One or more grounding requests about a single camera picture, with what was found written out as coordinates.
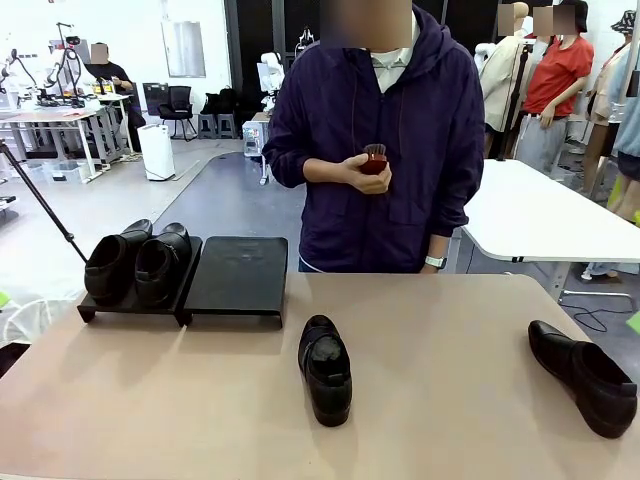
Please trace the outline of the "person's right hand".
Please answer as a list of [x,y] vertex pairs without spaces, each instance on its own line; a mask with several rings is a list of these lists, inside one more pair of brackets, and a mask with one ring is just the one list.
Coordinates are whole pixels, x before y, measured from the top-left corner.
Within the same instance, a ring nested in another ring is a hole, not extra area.
[[367,154],[360,154],[342,162],[344,182],[366,195],[384,194],[388,191],[392,173],[388,164],[377,175],[367,175],[361,167],[369,160]]

